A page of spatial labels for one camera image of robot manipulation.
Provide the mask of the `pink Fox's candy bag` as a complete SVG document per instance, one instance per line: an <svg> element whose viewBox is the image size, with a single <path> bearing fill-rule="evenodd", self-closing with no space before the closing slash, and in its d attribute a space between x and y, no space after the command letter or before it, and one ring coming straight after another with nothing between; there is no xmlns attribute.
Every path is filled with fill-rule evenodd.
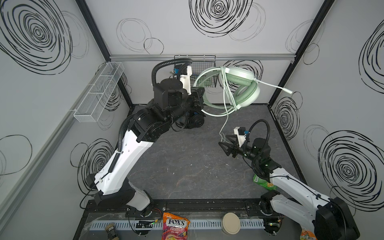
<svg viewBox="0 0 384 240"><path fill-rule="evenodd" d="M190 223L187 218L164 213L162 240L187 240Z"/></svg>

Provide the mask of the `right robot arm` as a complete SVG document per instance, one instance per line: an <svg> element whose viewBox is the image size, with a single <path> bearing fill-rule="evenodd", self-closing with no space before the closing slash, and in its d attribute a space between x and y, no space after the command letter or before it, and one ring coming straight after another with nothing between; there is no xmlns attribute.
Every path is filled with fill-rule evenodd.
<svg viewBox="0 0 384 240"><path fill-rule="evenodd" d="M276 190L260 198L260 210L266 216L284 215L308 229L318 240L357 240L361 234L348 205L340 198L331 198L312 189L291 175L271 156L270 125L255 121L249 129L234 128L219 146L227 156L241 156L262 180L283 190L292 199Z"/></svg>

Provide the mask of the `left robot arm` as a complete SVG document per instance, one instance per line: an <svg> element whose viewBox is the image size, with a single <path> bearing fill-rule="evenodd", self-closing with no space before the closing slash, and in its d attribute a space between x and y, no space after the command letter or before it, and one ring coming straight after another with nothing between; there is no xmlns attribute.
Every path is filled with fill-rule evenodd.
<svg viewBox="0 0 384 240"><path fill-rule="evenodd" d="M199 128L204 124L204 88L190 87L190 58L178 58L157 64L151 73L154 98L141 110L129 115L121 124L117 149L98 173L86 178L90 191L95 191L98 206L126 205L147 217L154 201L145 190L128 179L139 158L179 119L181 129Z"/></svg>

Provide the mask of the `aluminium wall rail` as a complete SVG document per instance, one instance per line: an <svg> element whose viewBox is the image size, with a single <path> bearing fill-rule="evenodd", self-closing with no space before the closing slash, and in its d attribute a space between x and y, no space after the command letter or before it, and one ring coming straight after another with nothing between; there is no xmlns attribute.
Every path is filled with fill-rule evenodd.
<svg viewBox="0 0 384 240"><path fill-rule="evenodd" d="M294 61L295 54L161 54L161 55L111 55L117 62L156 62L190 58L193 61Z"/></svg>

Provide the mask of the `mint green headphones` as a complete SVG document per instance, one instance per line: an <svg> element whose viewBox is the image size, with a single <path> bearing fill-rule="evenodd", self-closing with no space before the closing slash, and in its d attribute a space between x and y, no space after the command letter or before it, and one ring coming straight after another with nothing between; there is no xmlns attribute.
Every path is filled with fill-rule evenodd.
<svg viewBox="0 0 384 240"><path fill-rule="evenodd" d="M208 100L206 94L203 94L203 101L206 106L223 109L224 112L213 114L203 111L203 113L214 118L225 117L225 122L228 121L230 114L255 102L261 92L260 84L282 90L288 94L293 93L287 88L261 81L251 71L239 67L225 66L212 67L202 71L194 81L193 87L204 88L205 82L213 76L217 76L223 86L223 104L221 106L214 105Z"/></svg>

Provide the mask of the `orange snack bag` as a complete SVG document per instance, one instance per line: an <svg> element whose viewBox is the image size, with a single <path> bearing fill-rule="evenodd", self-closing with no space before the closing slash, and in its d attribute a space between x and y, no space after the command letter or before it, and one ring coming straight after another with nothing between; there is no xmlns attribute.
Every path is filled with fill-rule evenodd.
<svg viewBox="0 0 384 240"><path fill-rule="evenodd" d="M317 240L317 238L311 231L302 229L300 240Z"/></svg>

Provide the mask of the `green snack bag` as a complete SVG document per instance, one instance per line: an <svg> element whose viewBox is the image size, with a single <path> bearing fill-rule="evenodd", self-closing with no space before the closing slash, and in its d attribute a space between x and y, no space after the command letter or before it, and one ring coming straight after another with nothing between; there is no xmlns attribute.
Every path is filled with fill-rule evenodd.
<svg viewBox="0 0 384 240"><path fill-rule="evenodd" d="M254 176L253 176L253 182L256 183L257 185L269 190L269 191L277 189L277 187L275 185L273 185L272 183L269 183L268 181L266 181L264 179L261 179L256 174L254 174Z"/></svg>

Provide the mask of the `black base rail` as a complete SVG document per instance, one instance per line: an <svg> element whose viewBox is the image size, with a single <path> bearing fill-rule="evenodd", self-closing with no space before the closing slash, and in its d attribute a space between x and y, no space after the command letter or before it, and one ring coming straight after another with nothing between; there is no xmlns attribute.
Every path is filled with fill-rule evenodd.
<svg viewBox="0 0 384 240"><path fill-rule="evenodd" d="M103 207L97 205L94 200L88 201L84 210L88 213L127 213L130 216L143 217L158 216L164 212L168 213L197 213L197 212L242 212L248 217L261 216L260 199L168 199L154 200L142 211L128 205L112 205Z"/></svg>

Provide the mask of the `round beige lid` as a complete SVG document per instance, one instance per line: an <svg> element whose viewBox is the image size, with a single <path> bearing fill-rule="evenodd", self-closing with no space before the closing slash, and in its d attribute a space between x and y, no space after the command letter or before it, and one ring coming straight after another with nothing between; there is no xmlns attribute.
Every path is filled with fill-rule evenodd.
<svg viewBox="0 0 384 240"><path fill-rule="evenodd" d="M239 217L234 213L227 213L222 218L222 229L228 235L236 235L241 229Z"/></svg>

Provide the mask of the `black blue headphones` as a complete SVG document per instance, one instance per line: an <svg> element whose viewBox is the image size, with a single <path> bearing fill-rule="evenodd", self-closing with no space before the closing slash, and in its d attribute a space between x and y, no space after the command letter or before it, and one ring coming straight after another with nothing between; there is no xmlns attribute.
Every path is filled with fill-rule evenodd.
<svg viewBox="0 0 384 240"><path fill-rule="evenodd" d="M200 128L205 122L205 115L198 112L189 112L187 119L187 129Z"/></svg>

